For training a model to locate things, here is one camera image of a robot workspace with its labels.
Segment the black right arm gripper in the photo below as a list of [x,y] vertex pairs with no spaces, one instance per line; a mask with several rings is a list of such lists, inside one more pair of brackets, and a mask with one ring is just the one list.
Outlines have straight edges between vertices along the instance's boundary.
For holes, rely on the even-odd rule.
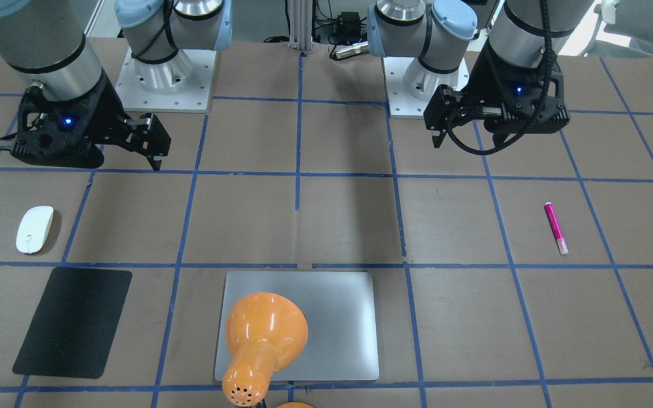
[[0,137],[0,151],[29,165],[98,168],[98,144],[116,145],[145,157],[153,171],[162,167],[171,137],[153,113],[125,114],[107,73],[82,96],[50,101],[44,86],[31,83],[19,106],[18,129]]

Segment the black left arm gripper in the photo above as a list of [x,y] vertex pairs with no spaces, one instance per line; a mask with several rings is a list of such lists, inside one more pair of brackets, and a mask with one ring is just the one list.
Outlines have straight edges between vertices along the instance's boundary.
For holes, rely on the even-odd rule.
[[555,52],[542,57],[538,67],[525,68],[503,61],[485,44],[463,90],[438,85],[424,113],[426,129],[435,132],[435,148],[450,137],[468,149],[453,129],[474,120],[492,133],[495,149],[505,149],[524,134],[552,134],[567,126],[570,114]]

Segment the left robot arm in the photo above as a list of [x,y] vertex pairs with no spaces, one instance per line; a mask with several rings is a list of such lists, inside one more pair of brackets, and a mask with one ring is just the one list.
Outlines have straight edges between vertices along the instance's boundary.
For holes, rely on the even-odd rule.
[[407,83],[427,100],[423,118],[433,147],[446,138],[472,155],[492,155],[526,134],[554,134],[567,126],[562,46],[591,1],[505,1],[469,73],[459,72],[480,25],[463,1],[376,1],[368,10],[370,53],[408,57]]

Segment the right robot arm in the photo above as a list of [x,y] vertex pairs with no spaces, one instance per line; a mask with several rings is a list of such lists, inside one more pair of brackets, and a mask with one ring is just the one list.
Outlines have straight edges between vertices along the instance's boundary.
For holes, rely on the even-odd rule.
[[[115,12],[135,77],[160,95],[194,81],[187,50],[231,43],[230,1],[117,1]],[[0,56],[27,85],[0,151],[29,165],[95,169],[99,145],[116,145],[160,170],[170,135],[156,114],[127,114],[65,1],[0,1]]]

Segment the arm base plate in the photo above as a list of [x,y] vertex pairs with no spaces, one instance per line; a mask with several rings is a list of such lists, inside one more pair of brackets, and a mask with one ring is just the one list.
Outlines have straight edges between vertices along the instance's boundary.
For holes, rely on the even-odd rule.
[[417,58],[383,58],[384,84],[388,94],[389,115],[397,119],[422,119],[438,85],[462,90],[469,80],[463,58],[457,70],[438,74],[424,68]]
[[125,111],[207,113],[218,52],[179,50],[170,61],[150,65],[127,52],[114,82]]

